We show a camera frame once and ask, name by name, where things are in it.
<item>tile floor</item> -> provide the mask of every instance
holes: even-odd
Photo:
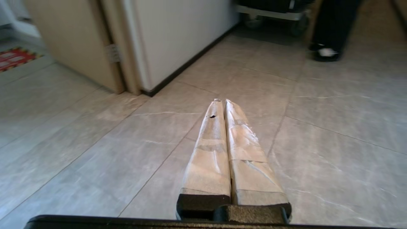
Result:
[[[310,60],[301,40],[246,35],[153,98],[113,95],[49,55],[1,73],[0,228],[39,214],[174,219],[216,97],[246,112],[292,223],[407,227],[407,44],[388,1],[365,1],[338,63]],[[16,44],[46,54],[0,49]]]

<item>black shoe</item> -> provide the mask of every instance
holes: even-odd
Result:
[[[341,53],[336,53],[333,56],[330,57],[323,57],[319,54],[319,52],[315,52],[314,53],[314,60],[319,61],[319,62],[334,62],[334,61],[338,61],[339,59],[341,59]]]
[[[322,49],[322,48],[324,48],[324,47],[325,47],[325,45],[311,44],[311,45],[308,47],[308,49],[311,50],[311,51],[317,51],[317,50],[320,50],[320,49]]]

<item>door hinge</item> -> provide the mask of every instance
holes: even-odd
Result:
[[[109,57],[110,63],[120,62],[120,52],[119,47],[116,44],[110,44],[106,46],[106,52]]]

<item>black baseboard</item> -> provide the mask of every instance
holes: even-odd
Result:
[[[142,94],[148,95],[150,97],[153,97],[155,94],[157,94],[161,89],[163,89],[167,84],[169,84],[173,79],[175,79],[179,74],[181,74],[185,69],[187,69],[191,64],[193,64],[195,61],[197,61],[200,57],[202,57],[206,52],[208,52],[213,46],[215,46],[217,43],[219,43],[223,38],[225,38],[227,35],[229,35],[240,23],[234,25],[232,28],[230,28],[228,31],[226,31],[224,34],[222,34],[220,37],[218,37],[216,40],[214,40],[212,43],[210,43],[208,46],[206,46],[204,49],[202,49],[199,53],[197,53],[194,57],[192,57],[190,60],[188,60],[186,63],[184,63],[181,67],[179,67],[175,72],[173,72],[171,75],[169,75],[167,78],[165,78],[161,83],[159,83],[154,89],[152,90],[141,90]]]
[[[403,15],[403,13],[400,10],[399,5],[397,4],[396,0],[391,0],[390,1],[392,3],[392,6],[394,8],[394,11],[396,12],[397,18],[399,19],[401,26],[404,29],[404,33],[407,37],[407,18],[405,15]]]

